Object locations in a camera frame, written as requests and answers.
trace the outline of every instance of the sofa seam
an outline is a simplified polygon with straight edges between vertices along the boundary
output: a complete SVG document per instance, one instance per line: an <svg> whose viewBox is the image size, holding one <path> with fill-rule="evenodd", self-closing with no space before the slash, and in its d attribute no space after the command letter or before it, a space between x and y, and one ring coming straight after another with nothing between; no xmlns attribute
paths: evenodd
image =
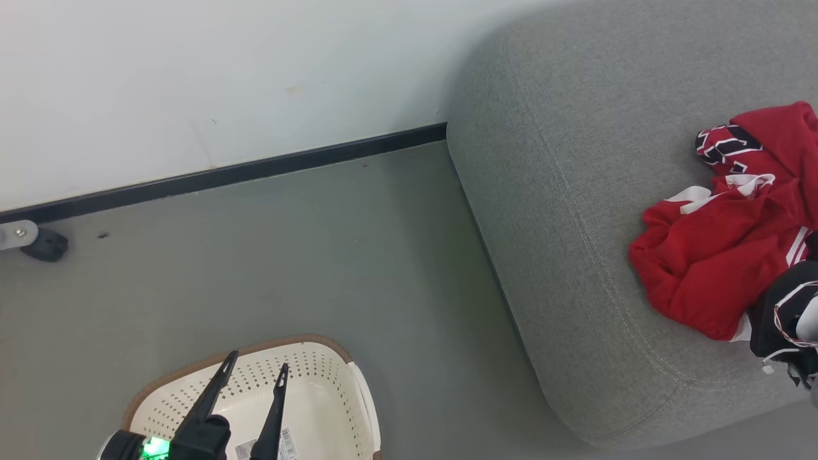
<svg viewBox="0 0 818 460"><path fill-rule="evenodd" d="M684 381L676 381L676 383L673 384L670 391L668 391L667 395L664 397L662 402L657 404L656 407L654 408L654 410L650 411L648 414L646 414L640 420L637 420L637 421L631 423L630 425L624 426L624 427L622 427L622 428L620 428L620 429L618 429L616 431L613 431L611 433L608 433L608 434L605 434L605 435L589 437L589 438L587 438L587 440L589 440L591 442L615 440L617 438L621 438L624 435L627 435L627 434L633 432L634 430L636 430L640 426L643 426L645 423L650 422L650 420L653 419L656 416L656 414L659 413L659 411L664 409L665 406L667 406L667 404L670 403L670 401L673 399L673 396L676 396L677 391L681 390L682 388L686 388L686 387L687 387L687 385L685 384Z"/></svg>
<svg viewBox="0 0 818 460"><path fill-rule="evenodd" d="M688 383L690 383L691 381L696 381L696 382L699 382L701 384L705 384L707 386L716 386L716 385L723 386L725 384L735 383L735 381L704 381L704 380L697 379L695 377L687 376L686 374L682 373L681 371L679 371L678 369L673 367L670 363L665 361L661 356L658 355L658 353L656 353L656 351L650 346L648 341L645 339L645 337L642 334L641 329L639 328L638 324L636 324L636 322L633 321L633 317L632 317L630 311L628 310L627 306L622 301L621 295L619 294L618 289L616 288L616 286L612 286L614 283L612 283L612 280L611 280L611 277L610 277L610 271L609 271L608 267L605 265L605 263L603 261L601 261L599 251L596 249L596 244L593 242L590 233L587 231L587 224L585 223L585 220L582 218L581 213L579 213L578 210L576 209L575 203L573 203L573 193L571 192L570 186L568 185L568 180L565 178L564 172L560 168L560 165L559 165L559 163L558 163L558 161L557 161L557 159L555 157L555 154L553 152L553 149L551 149L551 146L548 143L548 141L545 139L545 136L543 136L540 127L535 122L534 117L533 117L533 113L532 113L530 105L528 104L528 101L526 100L525 97L522 97L523 96L523 91L522 91L522 88L520 87L519 77L518 77L518 75L516 73L515 66L514 66L512 60L511 60L511 55L509 53L509 41L510 40L511 40L511 34L508 34L506 36L506 43L505 43L503 51L506 54L506 60L507 60L508 65L509 65L511 76L512 76L512 79L514 81L514 85L516 87L517 93L520 96L520 100L522 101L523 106L525 107L525 110L527 111L529 121L534 125L534 128L537 131L537 137L539 138L541 144L545 147L544 151L545 151L546 157L549 160L548 163L549 163L549 166L551 167L551 171L555 174L555 176L557 176L557 179L558 179L557 183L560 185L560 188L563 190L562 195L564 196L563 197L564 202L569 208L569 213L572 215L572 220L574 221L574 225L576 226L576 228L578 230L578 233L580 235L580 238L582 239L582 243L586 247L586 250L588 251L588 254L591 257L591 262L596 267L597 276L601 279L602 285L603 285L603 287L605 289L605 293L607 294L607 296L611 300L611 303L613 304L613 307L616 310L620 321L622 321L622 324L625 327L625 329L627 330L628 335L633 340L634 345L636 345L636 347L640 350L640 352L643 354L643 356L648 359L648 362L651 363L651 365L653 365L662 374L666 375L668 378L670 378L674 382L676 382L677 379L681 377L682 379L686 379L686 381L683 381L684 385L688 385ZM631 322L633 322L632 326L633 326L633 329L636 329L636 335L634 334L634 331L631 329L631 325L628 324L628 320L622 315L622 311L619 308L620 306L622 307L622 309L625 309L625 313L627 314L627 317L631 320ZM645 351L645 348L643 348L643 346L642 346L643 344L644 344L644 346L646 346L648 348L648 350L650 350L650 353ZM658 363L656 363L654 361L655 359L657 359L659 362L661 362L665 366L667 366L669 368L669 370L673 371L676 375L672 375L671 373L668 373L667 369L665 369L662 365L660 365L660 364L658 364Z"/></svg>

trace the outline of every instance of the gray sofa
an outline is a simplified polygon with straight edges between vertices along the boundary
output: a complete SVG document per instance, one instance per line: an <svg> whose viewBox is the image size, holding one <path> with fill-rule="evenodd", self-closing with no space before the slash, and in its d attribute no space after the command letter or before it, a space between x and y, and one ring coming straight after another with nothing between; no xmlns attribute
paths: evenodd
<svg viewBox="0 0 818 460"><path fill-rule="evenodd" d="M449 150L542 390L586 442L665 444L806 399L746 342L652 310L627 248L646 208L709 184L699 130L818 101L817 5L574 1L466 66Z"/></svg>

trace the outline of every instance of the metal bracket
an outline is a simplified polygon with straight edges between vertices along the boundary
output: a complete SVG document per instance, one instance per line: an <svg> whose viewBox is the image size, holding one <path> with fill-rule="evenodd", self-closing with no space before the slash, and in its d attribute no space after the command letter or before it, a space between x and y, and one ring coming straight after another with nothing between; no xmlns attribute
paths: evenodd
<svg viewBox="0 0 818 460"><path fill-rule="evenodd" d="M37 224L30 220L0 223L0 250L28 246L38 234Z"/></svg>

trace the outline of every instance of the gray floor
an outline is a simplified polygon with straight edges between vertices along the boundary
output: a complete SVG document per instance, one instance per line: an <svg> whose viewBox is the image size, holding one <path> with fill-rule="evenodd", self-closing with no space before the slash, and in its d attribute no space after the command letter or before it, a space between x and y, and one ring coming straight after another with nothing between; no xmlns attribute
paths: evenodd
<svg viewBox="0 0 818 460"><path fill-rule="evenodd" d="M805 404L646 451L573 437L528 367L444 143L50 227L71 240L60 263L0 254L5 458L94 458L149 381L303 332L362 367L387 459L818 452Z"/></svg>

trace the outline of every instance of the black wheel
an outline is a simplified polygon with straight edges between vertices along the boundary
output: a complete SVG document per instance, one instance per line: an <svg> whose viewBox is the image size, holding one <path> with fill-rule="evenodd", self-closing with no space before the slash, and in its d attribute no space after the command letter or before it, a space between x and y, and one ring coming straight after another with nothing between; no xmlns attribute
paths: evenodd
<svg viewBox="0 0 818 460"><path fill-rule="evenodd" d="M47 228L38 228L37 239L20 248L23 254L43 262L56 262L68 250L68 238Z"/></svg>

